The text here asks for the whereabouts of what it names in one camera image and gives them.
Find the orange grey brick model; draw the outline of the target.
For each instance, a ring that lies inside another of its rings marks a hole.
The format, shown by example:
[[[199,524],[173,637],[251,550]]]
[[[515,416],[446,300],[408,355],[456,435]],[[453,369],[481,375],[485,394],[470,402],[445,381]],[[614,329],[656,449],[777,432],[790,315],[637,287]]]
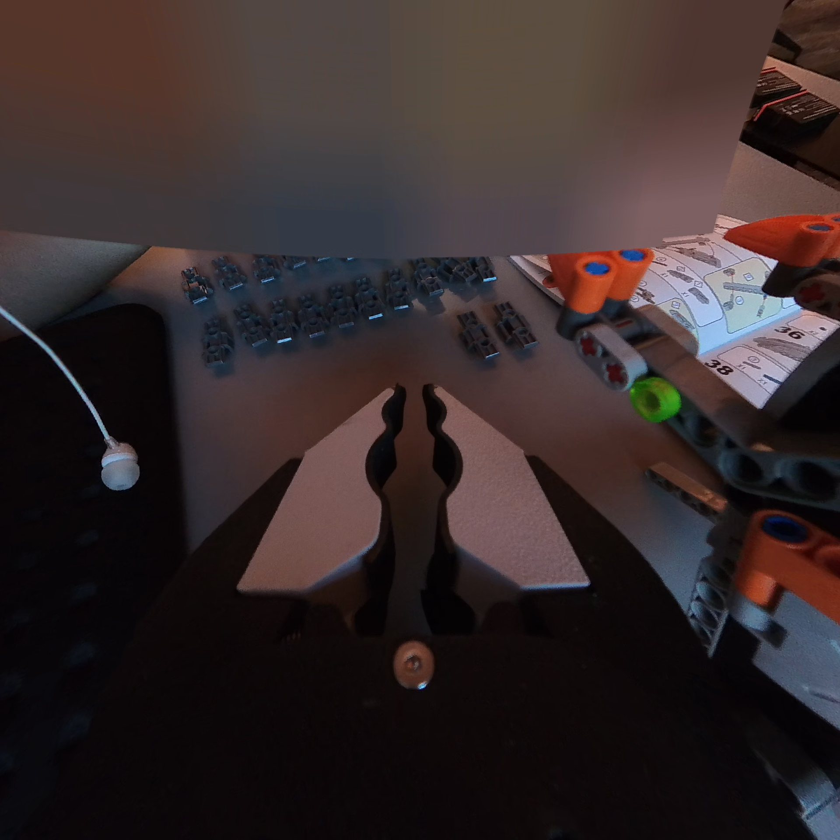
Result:
[[[772,217],[724,238],[775,261],[762,291],[838,322],[838,213]],[[629,304],[652,248],[548,255],[558,333],[643,419],[719,476],[686,612],[749,745],[809,838],[838,838],[838,330],[763,407],[701,363],[698,341]]]

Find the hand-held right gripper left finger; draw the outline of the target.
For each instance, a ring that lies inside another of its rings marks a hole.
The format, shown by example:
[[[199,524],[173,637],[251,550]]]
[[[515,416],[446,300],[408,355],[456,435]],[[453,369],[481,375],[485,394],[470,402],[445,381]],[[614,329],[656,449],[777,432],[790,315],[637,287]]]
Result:
[[[361,635],[384,630],[395,547],[383,487],[396,468],[406,389],[382,394],[308,449],[237,589],[339,609]]]

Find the rows of grey track pieces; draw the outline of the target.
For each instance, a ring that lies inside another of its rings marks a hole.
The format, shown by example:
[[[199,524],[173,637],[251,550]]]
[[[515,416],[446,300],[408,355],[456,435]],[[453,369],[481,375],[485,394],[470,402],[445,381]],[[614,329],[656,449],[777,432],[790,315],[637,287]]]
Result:
[[[267,313],[251,302],[237,300],[233,331],[222,314],[206,317],[202,362],[208,369],[223,369],[233,360],[236,340],[256,351],[298,338],[321,340],[331,329],[351,330],[364,322],[379,322],[390,312],[410,312],[417,298],[434,301],[450,287],[497,280],[496,269],[486,256],[416,257],[409,259],[409,267],[410,272],[401,266],[386,268],[381,282],[369,275],[359,276],[351,284],[333,282],[322,297],[302,293],[295,308],[288,297],[270,298]],[[518,351],[531,351],[539,345],[529,321],[509,301],[492,303],[490,314],[488,322],[474,310],[456,314],[458,339],[468,352],[489,361],[498,356],[499,343]]]

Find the black battery red trim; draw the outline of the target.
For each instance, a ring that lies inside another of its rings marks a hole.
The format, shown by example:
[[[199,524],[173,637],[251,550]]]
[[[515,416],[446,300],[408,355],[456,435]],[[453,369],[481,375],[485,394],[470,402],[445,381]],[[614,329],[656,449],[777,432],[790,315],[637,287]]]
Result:
[[[752,106],[794,96],[802,90],[802,84],[787,77],[778,68],[762,70],[752,95]]]
[[[807,133],[822,130],[835,120],[838,113],[839,108],[829,101],[801,90],[761,105],[753,115],[752,123],[766,130]]]

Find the light grey beam brick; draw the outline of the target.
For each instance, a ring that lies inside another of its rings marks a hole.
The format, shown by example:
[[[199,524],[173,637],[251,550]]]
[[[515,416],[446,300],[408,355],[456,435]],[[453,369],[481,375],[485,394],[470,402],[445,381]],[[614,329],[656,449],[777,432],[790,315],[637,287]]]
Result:
[[[647,467],[644,474],[657,487],[712,522],[718,521],[728,507],[723,496],[666,462]]]

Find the black textured pad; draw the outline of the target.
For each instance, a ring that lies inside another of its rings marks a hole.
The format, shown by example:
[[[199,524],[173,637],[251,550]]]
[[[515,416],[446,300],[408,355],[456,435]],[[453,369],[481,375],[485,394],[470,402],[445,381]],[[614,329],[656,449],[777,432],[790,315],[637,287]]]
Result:
[[[43,336],[140,479],[107,489],[95,422],[26,338],[2,343],[2,838],[46,811],[135,624],[186,555],[165,325],[125,304]]]

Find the white earphone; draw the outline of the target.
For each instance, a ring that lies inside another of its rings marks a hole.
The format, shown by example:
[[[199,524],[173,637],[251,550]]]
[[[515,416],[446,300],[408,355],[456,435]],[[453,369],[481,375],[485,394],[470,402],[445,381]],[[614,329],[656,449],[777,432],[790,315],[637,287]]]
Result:
[[[23,335],[32,340],[48,355],[59,371],[66,377],[69,384],[79,395],[89,413],[92,415],[92,418],[101,433],[105,446],[104,453],[101,457],[101,482],[103,485],[110,490],[128,490],[132,488],[140,477],[139,457],[136,450],[130,444],[122,443],[110,435],[110,432],[102,420],[100,412],[95,407],[85,389],[79,383],[76,376],[71,373],[64,361],[47,344],[47,342],[15,318],[15,316],[4,307],[1,307],[1,315],[3,319],[16,328],[16,330],[20,331]]]

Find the open instruction booklet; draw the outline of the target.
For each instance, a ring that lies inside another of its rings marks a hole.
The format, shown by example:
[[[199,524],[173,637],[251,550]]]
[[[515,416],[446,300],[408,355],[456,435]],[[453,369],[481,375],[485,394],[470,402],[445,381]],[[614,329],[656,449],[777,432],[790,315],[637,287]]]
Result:
[[[653,305],[698,341],[698,360],[763,407],[838,322],[762,291],[775,261],[728,242],[741,222],[719,216],[708,234],[668,238],[629,304]]]

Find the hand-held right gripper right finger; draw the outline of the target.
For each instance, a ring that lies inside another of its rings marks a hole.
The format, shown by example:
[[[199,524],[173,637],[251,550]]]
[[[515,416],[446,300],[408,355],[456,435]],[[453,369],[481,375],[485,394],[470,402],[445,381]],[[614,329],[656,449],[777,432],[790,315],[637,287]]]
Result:
[[[437,385],[423,387],[444,482],[422,591],[433,634],[469,634],[500,602],[590,579],[523,450]]]

